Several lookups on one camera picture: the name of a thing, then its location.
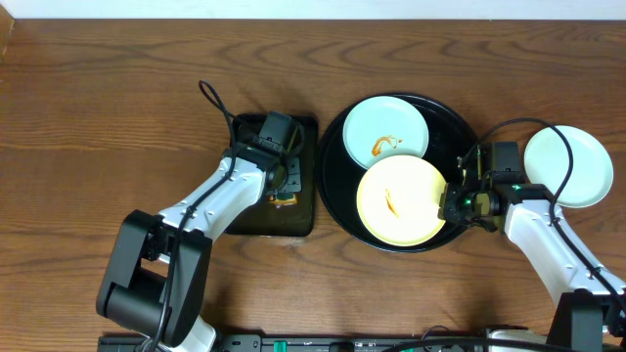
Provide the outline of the green and orange sponge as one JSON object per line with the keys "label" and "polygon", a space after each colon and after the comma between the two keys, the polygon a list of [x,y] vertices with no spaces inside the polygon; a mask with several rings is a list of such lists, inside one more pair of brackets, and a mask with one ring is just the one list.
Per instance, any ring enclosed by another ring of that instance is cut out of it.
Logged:
{"label": "green and orange sponge", "polygon": [[290,206],[297,204],[296,194],[278,194],[276,196],[270,196],[268,202],[274,204],[277,208],[282,206]]}

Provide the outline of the light blue plate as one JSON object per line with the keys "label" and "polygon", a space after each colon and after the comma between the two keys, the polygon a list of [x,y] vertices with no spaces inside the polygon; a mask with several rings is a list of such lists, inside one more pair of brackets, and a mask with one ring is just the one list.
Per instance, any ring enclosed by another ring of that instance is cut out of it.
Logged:
{"label": "light blue plate", "polygon": [[343,122],[341,136],[348,155],[364,169],[394,155],[423,157],[429,142],[424,116],[410,103],[391,96],[356,104]]}
{"label": "light blue plate", "polygon": [[[606,149],[582,129],[566,125],[558,125],[557,129],[566,138],[573,155],[572,173],[558,197],[558,204],[583,208],[600,202],[609,193],[614,175]],[[529,181],[546,186],[553,195],[569,165],[565,144],[549,127],[532,136],[526,145],[523,161]]]}

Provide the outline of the yellow plate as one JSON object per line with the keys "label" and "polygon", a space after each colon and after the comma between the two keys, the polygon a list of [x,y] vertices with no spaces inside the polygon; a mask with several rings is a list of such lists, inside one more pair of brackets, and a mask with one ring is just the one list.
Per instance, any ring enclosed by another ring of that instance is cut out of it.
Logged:
{"label": "yellow plate", "polygon": [[376,162],[362,177],[356,207],[376,239],[413,246],[432,239],[445,221],[438,217],[443,175],[426,160],[394,155]]}

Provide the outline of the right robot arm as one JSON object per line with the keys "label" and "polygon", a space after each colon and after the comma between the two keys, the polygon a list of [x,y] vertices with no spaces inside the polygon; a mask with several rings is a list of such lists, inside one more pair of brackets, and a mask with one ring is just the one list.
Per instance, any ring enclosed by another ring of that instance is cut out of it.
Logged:
{"label": "right robot arm", "polygon": [[553,193],[525,181],[517,144],[475,145],[459,167],[464,180],[445,186],[438,216],[500,232],[522,251],[557,306],[547,344],[601,351],[605,334],[624,338],[624,282],[577,237]]}

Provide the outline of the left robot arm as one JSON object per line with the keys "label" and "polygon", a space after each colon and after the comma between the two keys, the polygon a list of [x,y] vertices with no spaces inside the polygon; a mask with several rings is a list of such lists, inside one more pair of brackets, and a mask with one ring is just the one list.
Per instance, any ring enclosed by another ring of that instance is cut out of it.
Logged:
{"label": "left robot arm", "polygon": [[215,172],[176,204],[121,223],[96,299],[99,315],[143,335],[133,351],[208,351],[200,316],[217,238],[263,198],[310,193],[318,123],[271,111],[227,121],[231,144]]}

